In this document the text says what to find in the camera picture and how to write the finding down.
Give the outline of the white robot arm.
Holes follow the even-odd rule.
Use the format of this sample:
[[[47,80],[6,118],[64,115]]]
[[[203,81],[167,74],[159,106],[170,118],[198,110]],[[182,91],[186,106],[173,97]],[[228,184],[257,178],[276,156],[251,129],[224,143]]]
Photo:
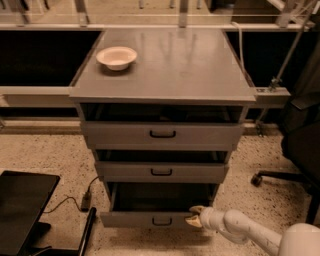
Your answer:
[[[217,231],[235,244],[251,240],[269,256],[320,256],[320,229],[314,225],[297,223],[278,234],[239,210],[193,206],[189,211],[193,213],[185,218],[189,225]]]

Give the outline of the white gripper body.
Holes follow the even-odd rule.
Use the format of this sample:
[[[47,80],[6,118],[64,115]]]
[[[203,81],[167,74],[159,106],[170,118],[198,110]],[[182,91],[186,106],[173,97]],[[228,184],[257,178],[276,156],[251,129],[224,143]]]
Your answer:
[[[205,207],[199,217],[205,229],[225,231],[224,215],[225,213],[223,211],[216,210],[213,207]]]

